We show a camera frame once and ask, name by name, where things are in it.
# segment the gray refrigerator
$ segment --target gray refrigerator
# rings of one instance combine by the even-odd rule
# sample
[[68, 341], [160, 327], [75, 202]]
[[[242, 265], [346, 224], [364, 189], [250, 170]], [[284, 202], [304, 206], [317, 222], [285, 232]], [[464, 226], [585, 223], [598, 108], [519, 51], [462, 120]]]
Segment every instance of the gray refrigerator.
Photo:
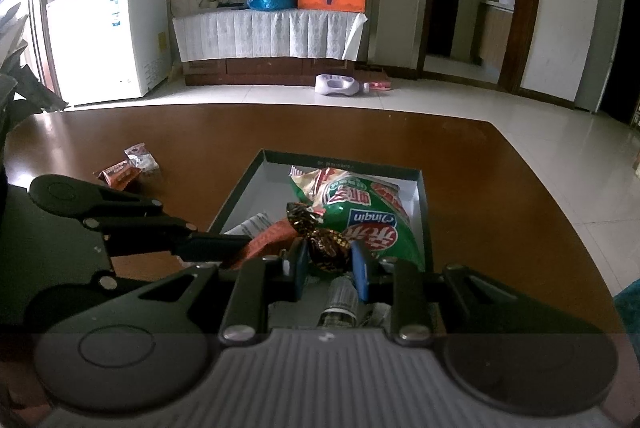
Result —
[[616, 57], [625, 0], [598, 0], [591, 45], [575, 106], [597, 112]]

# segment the green and red chip bag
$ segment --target green and red chip bag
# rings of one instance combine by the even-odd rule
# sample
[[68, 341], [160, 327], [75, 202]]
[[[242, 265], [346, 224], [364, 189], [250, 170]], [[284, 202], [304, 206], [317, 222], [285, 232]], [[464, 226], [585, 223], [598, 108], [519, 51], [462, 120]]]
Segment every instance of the green and red chip bag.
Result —
[[375, 257], [395, 256], [424, 271], [396, 185], [336, 168], [305, 173], [292, 167], [289, 175], [300, 201], [322, 214], [323, 227], [363, 241]]

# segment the white freezer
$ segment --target white freezer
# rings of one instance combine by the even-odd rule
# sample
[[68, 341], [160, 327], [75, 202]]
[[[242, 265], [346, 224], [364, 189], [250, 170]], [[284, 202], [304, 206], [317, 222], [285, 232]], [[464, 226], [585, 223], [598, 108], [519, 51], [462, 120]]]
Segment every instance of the white freezer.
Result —
[[166, 0], [47, 5], [58, 84], [72, 105], [142, 97], [171, 69]]

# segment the gray gripper base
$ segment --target gray gripper base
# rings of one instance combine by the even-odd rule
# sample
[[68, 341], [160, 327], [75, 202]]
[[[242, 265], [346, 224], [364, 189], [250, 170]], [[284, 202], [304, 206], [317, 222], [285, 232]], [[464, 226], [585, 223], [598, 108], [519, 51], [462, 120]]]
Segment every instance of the gray gripper base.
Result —
[[229, 348], [185, 397], [129, 418], [58, 408], [43, 428], [613, 428], [599, 408], [557, 419], [519, 417], [469, 397], [432, 352], [382, 331], [274, 330]]

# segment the wooden table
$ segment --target wooden table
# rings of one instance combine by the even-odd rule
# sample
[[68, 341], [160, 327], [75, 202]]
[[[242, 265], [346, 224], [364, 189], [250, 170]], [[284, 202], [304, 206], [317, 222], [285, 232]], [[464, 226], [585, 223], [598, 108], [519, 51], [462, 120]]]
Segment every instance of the wooden table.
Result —
[[[43, 173], [94, 181], [96, 170], [122, 160], [124, 148], [142, 141], [162, 169], [162, 179], [143, 191], [200, 229], [209, 226], [260, 149], [420, 169], [436, 270], [452, 262], [468, 265], [606, 332], [624, 332], [574, 228], [488, 122], [314, 106], [85, 110], [23, 122], [8, 137], [5, 166], [16, 185]], [[170, 257], [136, 260], [116, 270], [149, 279], [179, 270]], [[627, 374], [620, 376], [611, 409], [637, 412], [638, 366], [626, 335], [614, 337]]]

